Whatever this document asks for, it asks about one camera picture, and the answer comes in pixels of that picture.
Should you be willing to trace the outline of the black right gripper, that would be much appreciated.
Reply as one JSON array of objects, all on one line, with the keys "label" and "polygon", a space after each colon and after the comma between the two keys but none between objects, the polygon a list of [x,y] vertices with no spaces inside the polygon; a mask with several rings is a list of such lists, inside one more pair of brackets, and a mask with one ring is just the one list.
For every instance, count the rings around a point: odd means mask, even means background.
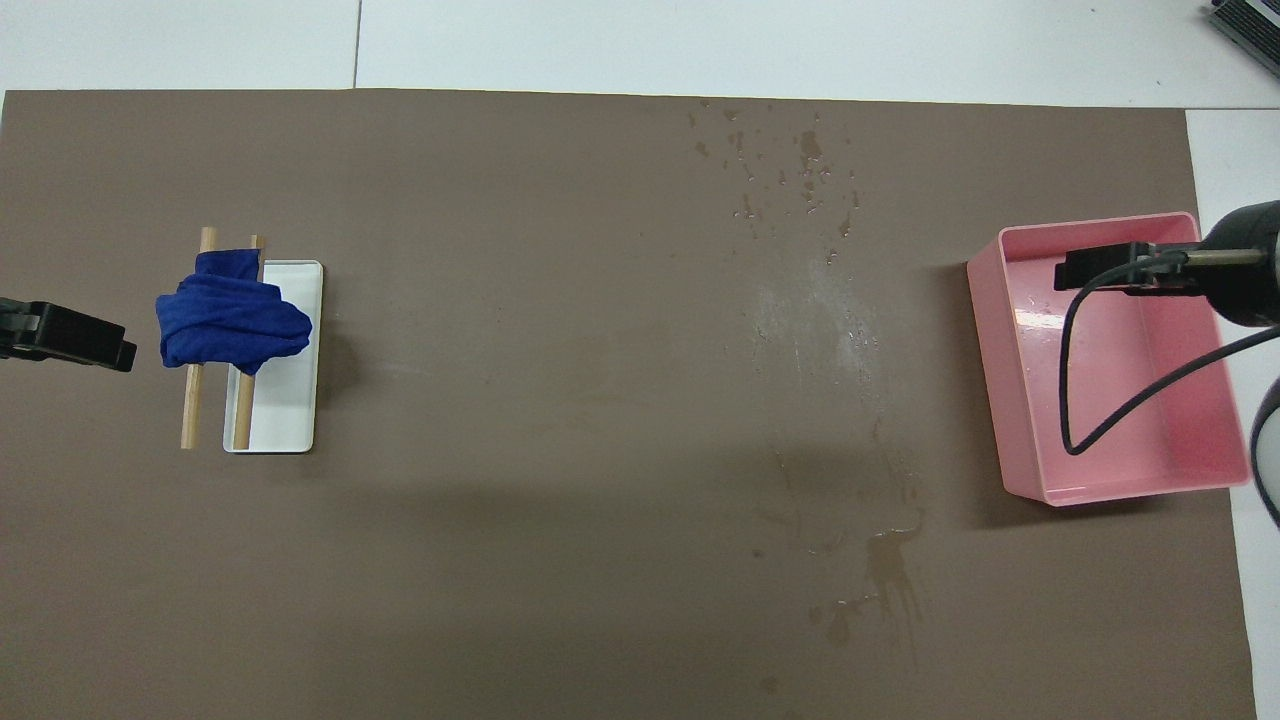
[{"label": "black right gripper", "polygon": [[[1243,327],[1271,327],[1279,323],[1277,232],[1279,201],[1275,200],[1230,211],[1204,237],[1203,246],[1207,250],[1262,252],[1262,259],[1251,265],[1207,270],[1206,297],[1226,320]],[[1140,258],[1198,247],[1198,243],[1107,243],[1068,250],[1055,265],[1056,291],[1084,290],[1100,273]],[[1130,272],[1100,284],[1094,291],[1133,297],[1201,296],[1201,287],[1190,277],[1155,270]]]}]

